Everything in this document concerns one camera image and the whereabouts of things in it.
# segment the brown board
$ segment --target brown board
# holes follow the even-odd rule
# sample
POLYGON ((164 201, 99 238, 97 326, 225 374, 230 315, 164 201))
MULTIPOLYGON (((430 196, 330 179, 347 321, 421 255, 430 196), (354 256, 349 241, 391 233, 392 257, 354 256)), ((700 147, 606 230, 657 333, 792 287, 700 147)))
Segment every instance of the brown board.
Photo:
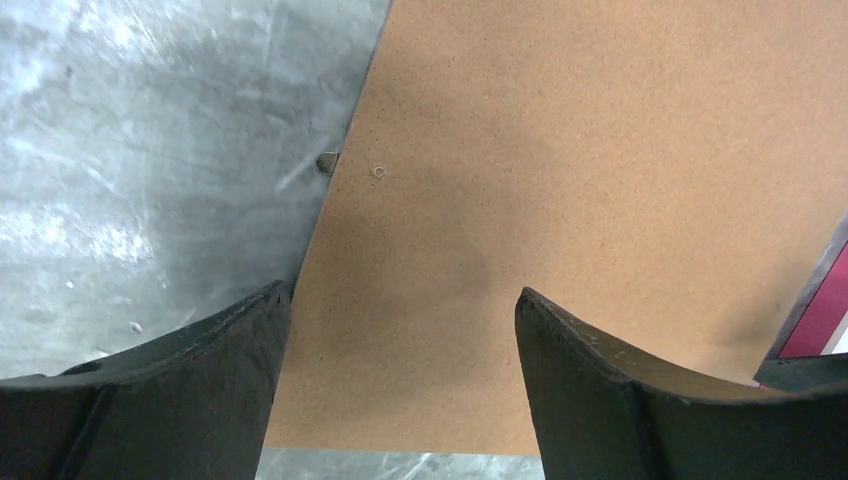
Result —
POLYGON ((525 285, 749 382, 848 205, 845 25, 842 1, 397 0, 268 446, 536 453, 525 285))

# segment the brown surface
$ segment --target brown surface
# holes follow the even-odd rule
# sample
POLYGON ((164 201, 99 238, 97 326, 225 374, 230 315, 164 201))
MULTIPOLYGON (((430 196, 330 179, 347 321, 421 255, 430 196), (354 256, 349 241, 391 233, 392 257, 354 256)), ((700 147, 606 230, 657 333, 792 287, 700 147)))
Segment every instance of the brown surface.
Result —
POLYGON ((749 380, 848 204, 846 24, 841 1, 397 0, 268 445, 535 453, 524 285, 749 380))

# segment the red strip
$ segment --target red strip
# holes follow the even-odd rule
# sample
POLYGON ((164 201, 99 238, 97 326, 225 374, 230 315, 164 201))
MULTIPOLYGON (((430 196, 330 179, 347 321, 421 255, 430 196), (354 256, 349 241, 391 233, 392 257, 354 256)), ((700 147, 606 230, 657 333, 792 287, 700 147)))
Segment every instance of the red strip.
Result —
POLYGON ((848 253, 843 249, 810 306, 780 352, 780 358, 821 355, 848 312, 848 253))

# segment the silver surface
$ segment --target silver surface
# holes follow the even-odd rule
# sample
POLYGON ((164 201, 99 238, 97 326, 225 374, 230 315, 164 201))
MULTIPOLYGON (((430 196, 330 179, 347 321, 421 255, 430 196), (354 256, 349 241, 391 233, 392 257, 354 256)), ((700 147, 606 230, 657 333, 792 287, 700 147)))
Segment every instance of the silver surface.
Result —
POLYGON ((539 457, 266 448, 256 480, 543 480, 539 457))
POLYGON ((0 2, 0 378, 291 284, 388 4, 0 2))

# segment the cardboard sheet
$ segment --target cardboard sheet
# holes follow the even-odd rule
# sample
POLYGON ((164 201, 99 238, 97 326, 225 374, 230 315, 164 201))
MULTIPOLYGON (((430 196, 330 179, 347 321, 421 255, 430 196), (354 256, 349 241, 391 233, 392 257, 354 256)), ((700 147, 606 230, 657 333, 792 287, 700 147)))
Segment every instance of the cardboard sheet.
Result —
POLYGON ((749 382, 848 205, 846 24, 840 1, 397 0, 268 445, 536 453, 524 285, 749 382))

